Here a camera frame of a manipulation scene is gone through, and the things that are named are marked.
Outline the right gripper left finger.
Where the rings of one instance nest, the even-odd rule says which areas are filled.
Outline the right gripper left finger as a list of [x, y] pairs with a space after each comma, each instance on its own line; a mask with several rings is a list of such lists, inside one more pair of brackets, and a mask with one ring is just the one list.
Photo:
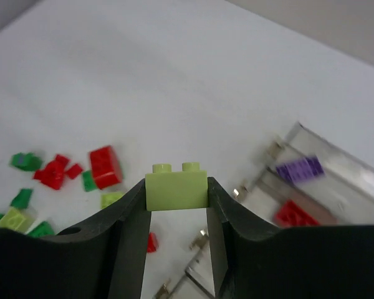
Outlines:
[[0, 298], [139, 298], [150, 221], [140, 181], [57, 235], [0, 228]]

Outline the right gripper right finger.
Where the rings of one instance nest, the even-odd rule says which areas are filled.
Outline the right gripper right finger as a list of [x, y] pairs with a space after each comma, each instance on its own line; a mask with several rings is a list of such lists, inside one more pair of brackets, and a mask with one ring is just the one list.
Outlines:
[[217, 298], [374, 298], [374, 225], [281, 229], [208, 178]]

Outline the red rectangular lego brick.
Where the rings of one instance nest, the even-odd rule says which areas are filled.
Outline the red rectangular lego brick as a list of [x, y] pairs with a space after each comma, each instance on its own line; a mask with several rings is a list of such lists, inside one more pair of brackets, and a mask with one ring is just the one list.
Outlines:
[[295, 202], [287, 201], [274, 215], [280, 227], [315, 227], [320, 223], [301, 209]]

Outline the lime lego brick carried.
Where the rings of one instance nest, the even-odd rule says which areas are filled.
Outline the lime lego brick carried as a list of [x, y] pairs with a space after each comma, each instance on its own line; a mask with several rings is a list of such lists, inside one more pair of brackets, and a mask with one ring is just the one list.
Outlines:
[[181, 171], [170, 164], [154, 164], [145, 175], [146, 209], [170, 211], [209, 206], [208, 177], [198, 162], [185, 162]]

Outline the red rounded lego brick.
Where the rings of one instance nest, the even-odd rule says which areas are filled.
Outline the red rounded lego brick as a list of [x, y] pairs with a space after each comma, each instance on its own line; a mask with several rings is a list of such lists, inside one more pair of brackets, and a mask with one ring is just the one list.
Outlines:
[[120, 162], [111, 145], [91, 151], [89, 160], [94, 183], [99, 189], [103, 190], [123, 181]]

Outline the small purple lego brick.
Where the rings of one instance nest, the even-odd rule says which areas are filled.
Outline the small purple lego brick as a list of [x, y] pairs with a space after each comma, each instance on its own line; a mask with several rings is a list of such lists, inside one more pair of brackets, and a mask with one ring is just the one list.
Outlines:
[[317, 156], [305, 156], [279, 164], [276, 166], [276, 172], [292, 184], [310, 181], [325, 174]]

